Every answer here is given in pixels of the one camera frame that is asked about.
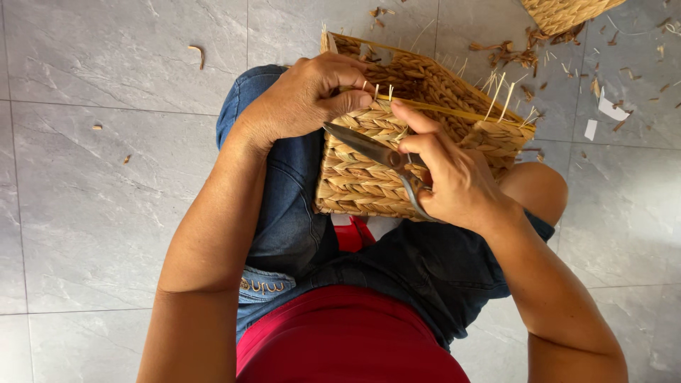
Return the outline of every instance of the woven basket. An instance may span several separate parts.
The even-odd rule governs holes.
[[[455,142],[482,151],[496,179],[513,166],[520,149],[534,136],[535,126],[523,125],[523,119],[512,112],[506,112],[502,123],[496,123],[503,111],[499,103],[494,104],[488,121],[480,121],[492,100],[428,57],[330,32],[322,35],[321,51],[357,59],[368,45],[371,49],[388,49],[393,57],[386,66],[368,63],[366,79],[378,85],[379,92],[383,89],[387,93],[388,86],[393,85],[392,97],[410,100],[410,105],[426,109],[424,113],[441,122]],[[413,132],[392,114],[387,98],[380,95],[369,108],[341,116],[333,123],[396,149],[400,139]],[[329,133],[325,138],[315,198],[317,211],[419,220],[393,170],[357,153]],[[418,166],[407,168],[420,177]]]
[[[539,28],[558,35],[626,0],[520,0]]]

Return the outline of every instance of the scissors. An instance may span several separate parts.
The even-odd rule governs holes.
[[[342,143],[355,149],[360,154],[394,170],[397,175],[400,176],[400,180],[402,180],[402,184],[405,186],[409,200],[414,206],[416,213],[428,221],[446,224],[444,221],[429,216],[416,199],[419,190],[432,190],[431,186],[425,184],[418,179],[418,177],[405,169],[405,165],[407,164],[417,164],[426,167],[426,163],[421,159],[421,156],[417,153],[396,152],[371,137],[334,123],[325,122],[323,127],[329,134],[338,138]]]

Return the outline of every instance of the hand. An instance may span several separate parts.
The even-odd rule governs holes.
[[[371,104],[374,87],[367,83],[364,88],[372,93],[361,90],[365,71],[366,64],[329,52],[299,59],[243,111],[237,128],[257,134],[255,138],[270,147],[279,138],[320,129],[324,121]],[[340,86],[355,90],[330,97]]]
[[[494,182],[482,153],[460,149],[440,123],[399,100],[391,107],[397,118],[418,133],[402,139],[398,150],[419,153],[428,166],[432,192],[422,190],[418,200],[430,216],[485,236],[522,213],[522,207]]]

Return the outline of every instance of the red top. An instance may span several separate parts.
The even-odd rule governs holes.
[[[276,308],[236,346],[237,382],[466,382],[408,305],[334,285]]]

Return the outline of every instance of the denim shorts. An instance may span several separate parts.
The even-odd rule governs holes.
[[[222,147],[238,115],[286,70],[254,67],[237,78],[217,121]],[[510,295],[501,267],[485,240],[464,228],[433,222],[402,223],[357,253],[338,250],[329,215],[312,208],[323,130],[277,140],[267,175],[253,243],[241,279],[237,341],[276,307],[321,286],[372,288],[411,305],[449,350],[454,338],[494,298]],[[525,212],[548,241],[553,227]]]

